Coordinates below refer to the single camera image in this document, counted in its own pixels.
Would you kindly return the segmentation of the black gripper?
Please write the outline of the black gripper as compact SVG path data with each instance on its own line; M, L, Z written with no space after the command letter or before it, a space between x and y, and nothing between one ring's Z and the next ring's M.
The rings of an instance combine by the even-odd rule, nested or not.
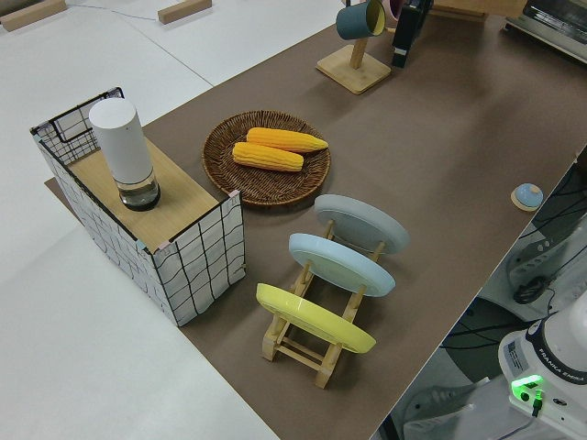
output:
M393 38L392 65L394 67L405 67L409 49L419 35L426 16L433 5L433 0L407 0L402 2Z

